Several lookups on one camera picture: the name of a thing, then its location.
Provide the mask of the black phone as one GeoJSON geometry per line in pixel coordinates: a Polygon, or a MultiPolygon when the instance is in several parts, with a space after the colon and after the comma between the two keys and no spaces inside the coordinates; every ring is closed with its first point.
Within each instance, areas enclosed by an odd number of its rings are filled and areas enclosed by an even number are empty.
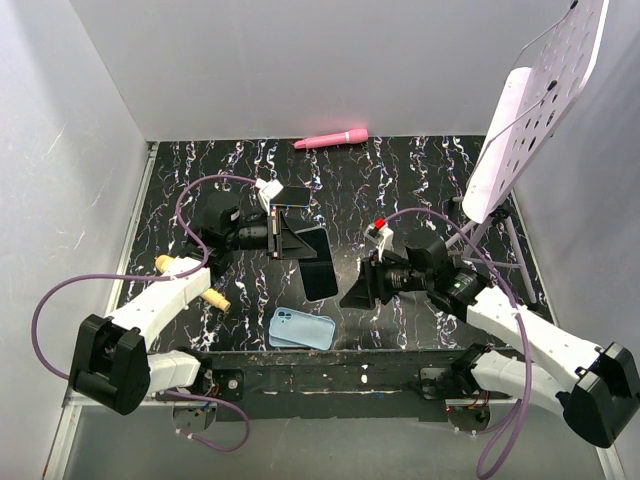
{"type": "Polygon", "coordinates": [[[338,294],[338,283],[330,261],[299,262],[299,270],[308,301],[319,301],[338,294]]]}

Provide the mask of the light blue phone case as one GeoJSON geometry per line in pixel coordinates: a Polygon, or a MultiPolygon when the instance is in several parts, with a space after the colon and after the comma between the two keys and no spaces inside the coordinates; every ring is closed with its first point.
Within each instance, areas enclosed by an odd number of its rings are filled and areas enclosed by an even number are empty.
{"type": "Polygon", "coordinates": [[[269,344],[271,347],[274,347],[274,348],[317,349],[315,345],[308,345],[306,343],[299,343],[299,342],[284,340],[274,336],[269,336],[269,344]]]}

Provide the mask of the blue cased phone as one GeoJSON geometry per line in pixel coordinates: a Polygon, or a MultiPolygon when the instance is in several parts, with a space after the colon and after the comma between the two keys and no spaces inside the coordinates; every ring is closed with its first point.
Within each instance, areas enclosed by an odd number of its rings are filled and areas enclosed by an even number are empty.
{"type": "Polygon", "coordinates": [[[300,259],[302,264],[332,262],[331,248],[328,240],[327,231],[322,226],[302,229],[296,234],[304,240],[316,252],[315,258],[300,259]]]}

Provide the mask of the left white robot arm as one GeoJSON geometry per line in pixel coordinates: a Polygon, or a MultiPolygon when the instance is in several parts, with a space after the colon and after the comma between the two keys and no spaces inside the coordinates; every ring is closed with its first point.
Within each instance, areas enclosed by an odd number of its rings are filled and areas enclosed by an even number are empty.
{"type": "Polygon", "coordinates": [[[121,415],[154,393],[180,389],[200,400],[215,391],[214,368],[204,354],[186,347],[152,354],[149,348],[181,311],[205,296],[235,252],[264,251],[274,260],[318,259],[319,249],[300,235],[310,223],[284,213],[308,206],[310,190],[286,187],[258,198],[261,210],[244,214],[235,194],[211,193],[179,256],[157,261],[164,270],[160,279],[107,316],[90,315],[81,323],[68,380],[73,391],[121,415]]]}

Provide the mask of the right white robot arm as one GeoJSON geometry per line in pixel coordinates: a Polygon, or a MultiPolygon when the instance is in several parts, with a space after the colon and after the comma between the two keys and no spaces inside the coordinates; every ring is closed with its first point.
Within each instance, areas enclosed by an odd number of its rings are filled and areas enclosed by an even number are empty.
{"type": "Polygon", "coordinates": [[[639,373],[631,352],[618,343],[601,347],[578,338],[533,311],[513,307],[486,276],[453,260],[443,241],[408,247],[360,261],[343,308],[373,309],[404,292],[423,292],[439,310],[484,330],[532,365],[481,344],[444,369],[426,368],[419,387],[429,398],[475,397],[481,391],[530,400],[560,416],[591,445],[608,448],[639,411],[639,373]]]}

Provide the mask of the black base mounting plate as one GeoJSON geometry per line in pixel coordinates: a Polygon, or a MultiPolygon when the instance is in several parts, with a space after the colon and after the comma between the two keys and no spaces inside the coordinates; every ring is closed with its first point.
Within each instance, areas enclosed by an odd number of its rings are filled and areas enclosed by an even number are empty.
{"type": "Polygon", "coordinates": [[[252,420],[447,420],[445,402],[422,394],[423,371],[440,372],[460,350],[200,352],[218,397],[252,420]]]}

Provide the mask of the beige wooden toy piece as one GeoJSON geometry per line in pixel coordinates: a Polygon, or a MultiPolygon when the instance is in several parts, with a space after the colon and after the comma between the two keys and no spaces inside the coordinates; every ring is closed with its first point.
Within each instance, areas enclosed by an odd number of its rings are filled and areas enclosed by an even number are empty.
{"type": "MultiPolygon", "coordinates": [[[[173,257],[163,254],[156,258],[155,267],[159,272],[166,273],[173,262],[174,262],[173,257]]],[[[230,301],[227,300],[224,295],[214,290],[213,288],[209,288],[208,290],[204,291],[200,295],[200,297],[205,302],[209,303],[210,305],[222,311],[223,313],[228,313],[231,308],[230,301]]]]}

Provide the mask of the pink microphone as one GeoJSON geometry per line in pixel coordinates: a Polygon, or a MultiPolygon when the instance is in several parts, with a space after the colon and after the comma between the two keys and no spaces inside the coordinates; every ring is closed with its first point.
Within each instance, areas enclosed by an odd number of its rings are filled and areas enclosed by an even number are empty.
{"type": "Polygon", "coordinates": [[[297,150],[310,150],[331,146],[361,144],[366,142],[368,138],[369,132],[367,129],[357,128],[340,133],[301,139],[294,143],[294,148],[297,150]]]}

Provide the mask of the aluminium frame rail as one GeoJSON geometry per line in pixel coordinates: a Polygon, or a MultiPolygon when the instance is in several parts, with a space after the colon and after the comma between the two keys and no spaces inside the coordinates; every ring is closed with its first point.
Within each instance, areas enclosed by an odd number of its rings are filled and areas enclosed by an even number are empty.
{"type": "MultiPolygon", "coordinates": [[[[148,152],[145,160],[143,174],[139,184],[138,192],[132,207],[132,212],[128,221],[126,235],[124,238],[121,254],[116,268],[117,274],[127,272],[127,265],[131,256],[135,235],[139,226],[140,216],[145,204],[145,198],[149,188],[151,175],[156,162],[159,142],[149,142],[148,152]]],[[[42,479],[62,479],[64,477],[71,449],[77,433],[80,417],[83,409],[85,397],[77,396],[67,388],[62,403],[62,413],[56,428],[54,440],[49,452],[47,463],[43,470],[42,479]]]]}

